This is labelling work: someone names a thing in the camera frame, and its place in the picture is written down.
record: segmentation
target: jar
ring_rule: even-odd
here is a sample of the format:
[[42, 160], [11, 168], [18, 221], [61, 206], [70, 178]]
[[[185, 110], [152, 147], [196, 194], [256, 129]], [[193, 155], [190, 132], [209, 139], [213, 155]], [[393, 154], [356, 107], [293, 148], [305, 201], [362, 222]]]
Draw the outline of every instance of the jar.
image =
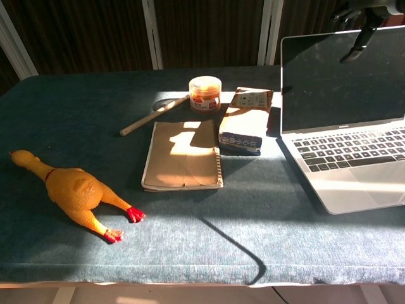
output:
[[200, 76], [189, 82], [190, 106], [198, 113], [212, 113], [221, 108], [222, 83], [216, 77]]

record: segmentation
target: red chicken feet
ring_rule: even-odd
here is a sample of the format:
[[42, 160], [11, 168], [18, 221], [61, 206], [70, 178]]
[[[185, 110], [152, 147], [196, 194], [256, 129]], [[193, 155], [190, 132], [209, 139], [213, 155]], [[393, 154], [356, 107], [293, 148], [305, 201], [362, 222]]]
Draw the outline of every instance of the red chicken feet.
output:
[[104, 237], [111, 243], [118, 243], [124, 238], [124, 232], [121, 230], [107, 229]]
[[129, 215], [130, 220], [133, 223], [142, 222], [144, 220], [145, 216], [146, 216], [145, 213], [143, 213], [142, 211], [140, 211], [140, 210], [138, 210], [138, 209], [136, 209], [134, 207], [128, 208], [127, 213]]

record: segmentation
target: yellow rubber chicken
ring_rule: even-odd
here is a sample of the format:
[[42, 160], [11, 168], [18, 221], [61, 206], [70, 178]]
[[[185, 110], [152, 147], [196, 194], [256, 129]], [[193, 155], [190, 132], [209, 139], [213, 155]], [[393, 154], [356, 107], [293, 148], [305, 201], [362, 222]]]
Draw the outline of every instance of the yellow rubber chicken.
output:
[[111, 243], [121, 241], [123, 231], [109, 229], [96, 219], [91, 210], [100, 201], [125, 210], [132, 222], [142, 222], [146, 216], [82, 169], [53, 168], [25, 150], [11, 152], [11, 159], [16, 165], [38, 175], [45, 182], [50, 199], [72, 220], [104, 236]]

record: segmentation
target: wooden handle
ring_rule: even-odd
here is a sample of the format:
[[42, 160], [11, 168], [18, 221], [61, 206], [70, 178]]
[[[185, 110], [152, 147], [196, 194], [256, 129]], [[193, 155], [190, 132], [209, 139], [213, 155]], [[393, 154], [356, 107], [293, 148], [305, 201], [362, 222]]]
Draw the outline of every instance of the wooden handle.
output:
[[144, 118], [141, 118], [137, 122], [134, 122], [133, 124], [129, 125], [128, 127], [122, 129], [120, 131], [121, 136], [126, 136], [132, 131], [138, 129], [139, 127], [142, 127], [144, 124], [150, 122], [152, 119], [155, 119], [156, 117], [162, 115], [164, 112], [173, 109], [174, 107], [178, 106], [179, 104], [183, 103], [184, 101], [188, 100], [189, 95], [184, 96], [183, 98], [173, 100], [171, 103], [168, 103], [166, 106], [162, 106], [161, 108], [158, 108], [155, 112], [149, 114], [148, 116], [145, 116]]

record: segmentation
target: blue tablecloth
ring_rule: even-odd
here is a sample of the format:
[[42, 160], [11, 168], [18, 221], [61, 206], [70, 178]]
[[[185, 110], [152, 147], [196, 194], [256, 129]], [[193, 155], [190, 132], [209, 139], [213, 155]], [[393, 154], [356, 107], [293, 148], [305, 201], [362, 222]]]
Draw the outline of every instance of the blue tablecloth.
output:
[[[329, 215], [285, 152], [278, 108], [262, 156], [221, 152], [223, 189], [142, 190], [153, 123], [127, 137], [118, 132], [160, 99], [186, 94], [199, 75], [219, 77], [227, 92], [280, 90], [279, 67], [252, 66], [38, 76], [0, 98], [0, 281], [404, 284], [405, 209]], [[158, 120], [219, 122], [225, 108], [207, 117], [182, 104]], [[101, 204], [96, 217], [125, 231], [124, 241], [105, 243], [12, 163], [15, 149], [55, 167], [83, 168], [146, 220], [130, 224]]]

